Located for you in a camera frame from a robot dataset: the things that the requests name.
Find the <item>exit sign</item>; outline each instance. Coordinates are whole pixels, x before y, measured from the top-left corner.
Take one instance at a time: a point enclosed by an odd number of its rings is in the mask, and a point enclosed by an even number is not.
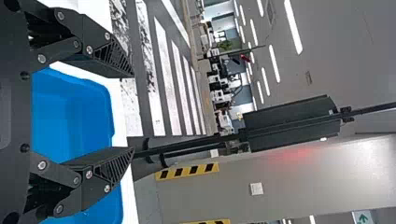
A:
[[[352,216],[355,224],[375,224],[371,212],[368,210],[352,212]]]

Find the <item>black metal rod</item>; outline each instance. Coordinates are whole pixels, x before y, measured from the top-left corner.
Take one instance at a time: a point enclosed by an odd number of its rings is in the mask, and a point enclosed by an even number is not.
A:
[[[208,136],[208,137],[203,137],[203,138],[197,138],[197,139],[193,139],[190,141],[174,143],[171,145],[154,147],[154,148],[149,149],[148,151],[136,152],[134,154],[134,159],[158,155],[161,153],[180,151],[180,150],[189,149],[189,148],[193,148],[193,147],[204,147],[204,146],[212,145],[212,144],[216,144],[216,143],[223,143],[223,142],[237,140],[239,138],[240,138],[240,134],[238,134],[238,133],[226,135],[226,136],[213,135],[213,136]]]
[[[258,137],[258,136],[266,135],[269,133],[279,133],[279,132],[283,132],[283,131],[290,130],[290,129],[298,129],[298,128],[316,125],[316,124],[320,124],[320,123],[331,122],[331,121],[335,121],[338,119],[341,120],[341,119],[352,118],[352,117],[355,117],[358,115],[383,112],[383,111],[394,109],[394,108],[396,108],[396,102],[389,103],[389,104],[383,104],[383,105],[369,106],[369,107],[365,107],[362,109],[356,109],[356,110],[352,110],[350,112],[345,112],[345,113],[337,113],[337,114],[332,114],[332,115],[322,116],[322,117],[317,117],[317,118],[312,118],[312,119],[297,120],[294,122],[279,124],[279,125],[270,126],[270,127],[263,127],[263,128],[255,129],[255,130],[247,130],[247,138]]]
[[[192,151],[194,151],[195,149],[198,150],[198,148],[195,148],[195,147],[210,147],[209,145],[213,145],[216,143],[224,143],[224,142],[233,141],[233,140],[244,141],[244,140],[247,140],[246,138],[249,138],[249,137],[257,137],[257,136],[266,135],[269,133],[279,133],[279,132],[283,132],[283,131],[290,130],[290,129],[298,129],[298,128],[316,125],[316,124],[320,124],[320,123],[352,118],[352,117],[355,117],[358,115],[383,112],[383,111],[394,109],[394,108],[396,108],[396,102],[389,103],[389,104],[383,104],[383,105],[369,106],[369,107],[365,107],[362,109],[356,109],[356,110],[352,110],[350,112],[345,112],[345,113],[337,113],[337,114],[332,114],[332,115],[322,116],[322,117],[317,117],[317,118],[312,118],[312,119],[298,120],[298,121],[289,122],[289,123],[285,123],[285,124],[279,124],[279,125],[274,125],[274,126],[270,126],[270,127],[263,127],[263,128],[255,129],[255,130],[246,130],[245,133],[240,132],[240,133],[235,133],[235,134],[226,135],[226,136],[217,136],[217,135],[208,136],[208,137],[198,138],[198,139],[194,139],[194,140],[190,140],[190,141],[175,143],[175,144],[171,144],[171,145],[167,145],[167,146],[154,147],[148,151],[137,152],[134,154],[134,159],[158,155],[161,153],[178,152],[180,150],[186,150],[186,152],[185,152],[186,154],[184,154],[184,155],[187,155],[188,154],[187,151],[189,151],[190,153],[194,153]]]
[[[193,154],[193,153],[204,152],[204,151],[208,151],[211,149],[224,148],[224,147],[225,147],[225,143],[219,143],[219,144],[210,145],[210,146],[206,146],[206,147],[196,147],[196,148],[189,149],[189,150],[172,152],[172,153],[165,154],[164,156],[165,156],[165,158],[174,158],[174,157],[185,156],[185,155],[189,155],[189,154]]]

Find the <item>white floor marking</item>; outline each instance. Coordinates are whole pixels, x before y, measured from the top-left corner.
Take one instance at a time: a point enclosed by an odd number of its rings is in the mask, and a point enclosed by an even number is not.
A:
[[[144,1],[136,0],[137,19],[139,21],[140,39],[146,75],[148,79],[148,100],[151,112],[152,128],[155,136],[165,136],[163,124],[163,109],[160,92],[158,90],[157,71],[155,69],[154,54],[152,51],[151,34],[149,30],[149,16]]]
[[[195,104],[194,91],[192,88],[192,82],[191,82],[191,76],[190,76],[190,66],[189,66],[189,62],[187,62],[187,59],[185,57],[183,57],[183,61],[184,61],[184,69],[186,71],[187,88],[189,89],[192,118],[194,120],[195,132],[196,132],[196,134],[201,134],[201,129],[199,128],[197,106]]]
[[[205,121],[204,121],[204,113],[202,111],[202,97],[200,94],[200,91],[198,89],[198,82],[197,82],[197,77],[195,74],[195,71],[193,68],[191,68],[191,75],[192,75],[192,82],[194,83],[194,88],[195,88],[195,96],[197,98],[197,104],[198,104],[198,115],[201,120],[201,127],[202,127],[202,133],[206,134],[206,127],[205,127]]]
[[[180,31],[181,36],[183,36],[184,40],[186,40],[187,45],[190,47],[189,35],[187,34],[186,28],[184,28],[183,22],[181,22],[180,18],[178,17],[171,1],[163,0],[163,5],[165,6],[172,20],[174,21],[177,29]]]
[[[186,85],[184,82],[183,70],[181,67],[180,53],[178,51],[177,46],[175,45],[175,43],[173,41],[172,41],[172,49],[174,52],[175,68],[176,68],[176,73],[177,73],[177,83],[178,83],[178,89],[180,91],[181,109],[183,111],[184,123],[186,125],[186,133],[187,133],[187,135],[193,135],[191,118],[190,118],[190,110],[189,110],[187,93],[186,93]]]
[[[171,121],[172,135],[182,135],[180,119],[178,117],[175,84],[172,77],[171,62],[169,61],[169,49],[166,32],[155,19],[158,48],[160,50],[161,66],[163,69],[163,83],[165,85],[166,102],[168,103],[169,119]]]
[[[129,137],[143,136],[136,79],[124,78],[120,86],[126,122],[126,135]]]

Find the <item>white stripe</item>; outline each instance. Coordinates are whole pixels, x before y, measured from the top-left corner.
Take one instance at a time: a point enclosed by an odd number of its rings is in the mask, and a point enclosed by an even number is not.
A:
[[[264,104],[264,96],[262,94],[262,84],[260,81],[257,81],[257,88],[259,89],[260,100],[262,101],[262,105]]]
[[[267,75],[265,73],[265,68],[262,67],[262,79],[264,79],[265,90],[267,91],[267,96],[271,95],[270,86],[268,85]]]
[[[239,12],[241,13],[242,23],[244,25],[247,25],[247,21],[245,20],[245,12],[244,12],[244,8],[242,7],[242,5],[239,6]]]
[[[242,38],[242,42],[245,44],[245,33],[244,33],[244,28],[242,26],[239,26],[239,32]]]
[[[189,35],[187,34],[186,28],[184,28],[183,22],[181,22],[180,18],[178,17],[171,1],[163,0],[163,5],[165,6],[166,10],[168,11],[169,15],[174,21],[177,29],[180,31],[181,35],[183,36],[184,40],[186,40],[187,45],[190,47]]]
[[[173,41],[172,41],[172,49],[174,52],[175,68],[176,68],[176,73],[177,73],[177,83],[178,83],[178,89],[180,91],[180,101],[181,101],[181,108],[183,110],[184,123],[186,125],[186,133],[187,133],[187,135],[193,135],[191,118],[190,118],[190,110],[189,110],[189,105],[188,105],[188,100],[187,100],[186,86],[185,86],[185,82],[184,82],[183,71],[181,68],[180,53],[178,51],[177,46],[175,45],[175,43]]]
[[[152,51],[151,33],[149,30],[149,17],[144,1],[136,0],[137,19],[139,21],[140,39],[142,41],[143,60],[148,77],[148,101],[151,112],[152,128],[155,136],[165,136],[163,124],[163,109],[158,90],[157,71],[155,69],[154,54]]]
[[[168,103],[169,119],[171,121],[172,135],[181,135],[180,120],[178,118],[175,85],[172,78],[171,62],[169,61],[168,43],[166,32],[160,23],[155,20],[158,48],[160,50],[161,66],[163,69],[163,83],[165,85],[166,102]]]
[[[202,111],[202,104],[201,104],[201,94],[198,90],[198,83],[197,83],[197,77],[195,74],[195,71],[193,68],[191,68],[191,75],[192,75],[192,82],[194,83],[195,87],[195,96],[197,97],[197,104],[198,104],[198,114],[199,118],[201,120],[201,127],[202,127],[202,133],[206,134],[206,129],[205,129],[205,121],[204,121],[204,114]]]
[[[143,136],[142,119],[140,117],[139,100],[137,97],[136,79],[124,78],[121,81],[121,95],[124,106],[126,135],[129,137]]]
[[[236,4],[236,0],[233,0],[233,7],[235,10],[236,16],[239,17],[239,10],[238,10],[238,5]]]
[[[257,39],[256,27],[254,26],[254,21],[252,19],[250,19],[250,27],[251,27],[251,33],[253,34],[254,44],[258,46],[259,40]]]
[[[199,128],[197,106],[195,104],[195,97],[194,97],[194,92],[193,92],[192,83],[191,83],[189,62],[187,62],[187,59],[185,57],[183,57],[183,61],[184,61],[184,69],[186,70],[187,88],[189,89],[189,96],[190,96],[190,103],[191,103],[191,110],[192,110],[192,119],[194,120],[195,132],[196,132],[196,134],[201,134],[201,130]]]

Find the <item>floor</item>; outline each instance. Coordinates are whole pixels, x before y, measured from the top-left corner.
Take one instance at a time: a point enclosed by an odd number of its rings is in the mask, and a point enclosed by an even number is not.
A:
[[[127,15],[135,71],[121,82],[128,136],[205,135],[181,1],[131,0]]]
[[[149,146],[155,147],[213,133],[206,122],[213,117],[205,99],[209,96],[206,78],[195,72],[181,3],[127,2],[135,78],[122,80],[121,87],[128,145],[136,150],[146,137],[150,137]],[[200,153],[167,162],[207,157],[209,153]],[[162,223],[155,183],[145,178],[162,169],[158,159],[152,159],[156,163],[136,160],[132,164],[134,181],[138,180],[134,190],[140,224]]]

